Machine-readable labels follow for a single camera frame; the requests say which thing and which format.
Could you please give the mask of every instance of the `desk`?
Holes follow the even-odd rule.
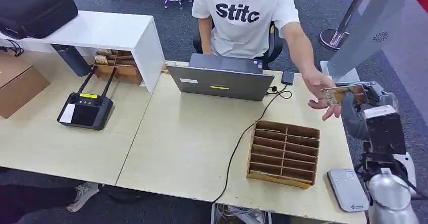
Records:
[[[58,114],[86,77],[77,77],[59,55],[25,52],[19,58],[51,85],[0,119],[0,166],[114,185],[151,93],[113,80],[107,95],[115,104],[103,131],[65,127],[57,123]],[[84,92],[101,94],[105,84],[93,76]]]
[[[280,72],[273,85],[280,86]],[[326,172],[352,167],[340,119],[321,120],[300,74],[289,87],[293,97],[277,97],[264,119],[320,130],[315,185],[307,190],[246,179],[251,131],[232,161],[229,184],[219,203],[340,223],[365,223],[365,215],[343,212]],[[181,93],[170,75],[161,74],[125,161],[117,186],[196,200],[213,201],[222,191],[230,155],[242,131],[260,117],[263,102]]]
[[[0,39],[11,38],[0,33]],[[79,11],[76,18],[46,38],[17,42],[21,41],[131,51],[150,92],[165,62],[153,16]]]

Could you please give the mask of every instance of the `black bag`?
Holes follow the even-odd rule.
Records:
[[[77,14],[73,0],[0,0],[0,32],[14,39],[45,38]]]

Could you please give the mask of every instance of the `white shelf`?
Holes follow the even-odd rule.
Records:
[[[0,39],[12,38],[0,33]],[[76,18],[48,37],[20,41],[131,51],[150,92],[165,61],[153,16],[147,15],[79,11]]]

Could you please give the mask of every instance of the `office chair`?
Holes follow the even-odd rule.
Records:
[[[282,46],[284,43],[284,40],[280,38],[279,36],[279,30],[275,27],[274,22],[271,22],[269,26],[269,48],[268,50],[263,54],[262,57],[258,59],[262,59],[263,61],[263,69],[264,70],[270,70],[268,64],[273,62],[279,54],[282,52]],[[196,19],[196,29],[194,30],[193,35],[193,46],[195,47],[195,50],[197,53],[202,53],[202,43],[201,38],[199,34],[199,28],[198,23]]]

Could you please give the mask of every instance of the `wooden organizer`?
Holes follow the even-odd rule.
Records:
[[[95,75],[101,78],[109,78],[116,68],[115,77],[140,84],[142,77],[135,64],[135,60],[129,51],[99,49],[95,56]]]
[[[247,178],[307,189],[315,183],[319,130],[260,120],[248,157]]]

